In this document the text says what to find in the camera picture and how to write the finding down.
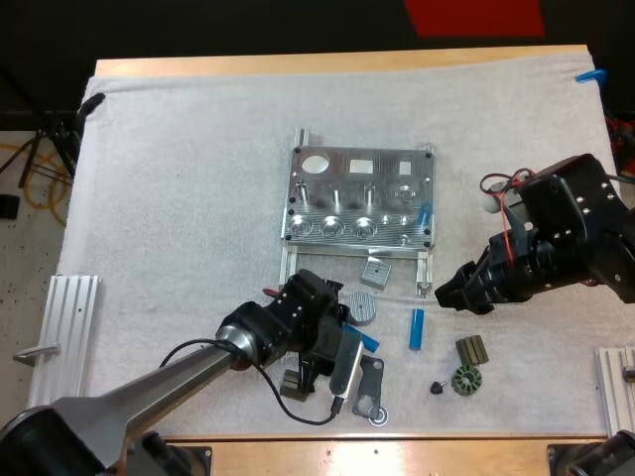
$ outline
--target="red object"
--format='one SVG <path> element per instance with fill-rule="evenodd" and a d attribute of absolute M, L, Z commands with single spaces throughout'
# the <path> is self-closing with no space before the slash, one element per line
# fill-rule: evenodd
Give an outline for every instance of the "red object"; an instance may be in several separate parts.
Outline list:
<path fill-rule="evenodd" d="M 543 37 L 539 0 L 406 0 L 420 37 Z"/>

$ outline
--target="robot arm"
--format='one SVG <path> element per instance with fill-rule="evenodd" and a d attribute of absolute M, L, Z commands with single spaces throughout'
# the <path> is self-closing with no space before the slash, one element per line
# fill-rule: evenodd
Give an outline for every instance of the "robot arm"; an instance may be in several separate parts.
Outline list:
<path fill-rule="evenodd" d="M 489 239 L 478 263 L 463 265 L 436 291 L 439 304 L 484 314 L 495 303 L 586 282 L 635 302 L 635 209 L 619 199 L 600 162 L 572 157 L 506 192 L 514 261 L 504 235 Z"/>
<path fill-rule="evenodd" d="M 339 311 L 340 288 L 300 270 L 268 306 L 246 302 L 225 317 L 216 333 L 225 345 L 201 348 L 101 397 L 62 398 L 23 412 L 0 431 L 0 474 L 94 476 L 122 469 L 132 441 L 225 371 L 310 349 L 320 320 Z M 331 416 L 336 412 L 331 408 Z"/>

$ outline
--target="metal aluminum plate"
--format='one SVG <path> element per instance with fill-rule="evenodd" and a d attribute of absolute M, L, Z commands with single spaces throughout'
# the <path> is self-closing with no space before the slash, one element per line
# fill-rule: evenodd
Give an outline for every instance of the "metal aluminum plate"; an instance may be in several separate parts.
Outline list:
<path fill-rule="evenodd" d="M 83 394 L 86 351 L 99 283 L 97 276 L 51 278 L 38 347 L 56 344 L 58 351 L 37 355 L 29 408 Z"/>
<path fill-rule="evenodd" d="M 595 357 L 608 435 L 620 429 L 635 431 L 635 384 L 622 376 L 624 367 L 635 365 L 635 347 L 600 348 Z"/>
<path fill-rule="evenodd" d="M 417 259 L 433 246 L 435 148 L 299 146 L 283 239 L 300 253 Z"/>

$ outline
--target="circular hole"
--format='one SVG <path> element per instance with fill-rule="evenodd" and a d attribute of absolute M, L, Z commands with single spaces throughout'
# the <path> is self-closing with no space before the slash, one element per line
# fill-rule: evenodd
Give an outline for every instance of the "circular hole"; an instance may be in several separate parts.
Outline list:
<path fill-rule="evenodd" d="M 309 156 L 302 162 L 303 171 L 309 174 L 321 174 L 328 168 L 328 160 L 322 156 Z"/>

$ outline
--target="metal peg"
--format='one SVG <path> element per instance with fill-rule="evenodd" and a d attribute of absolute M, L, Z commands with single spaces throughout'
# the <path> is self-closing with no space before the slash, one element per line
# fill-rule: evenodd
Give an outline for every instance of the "metal peg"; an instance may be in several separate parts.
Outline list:
<path fill-rule="evenodd" d="M 36 347 L 29 347 L 22 352 L 18 352 L 13 356 L 13 360 L 20 362 L 21 364 L 28 365 L 29 367 L 35 367 L 36 357 L 39 355 L 57 355 L 60 353 L 60 344 L 54 342 L 49 345 L 37 345 Z"/>

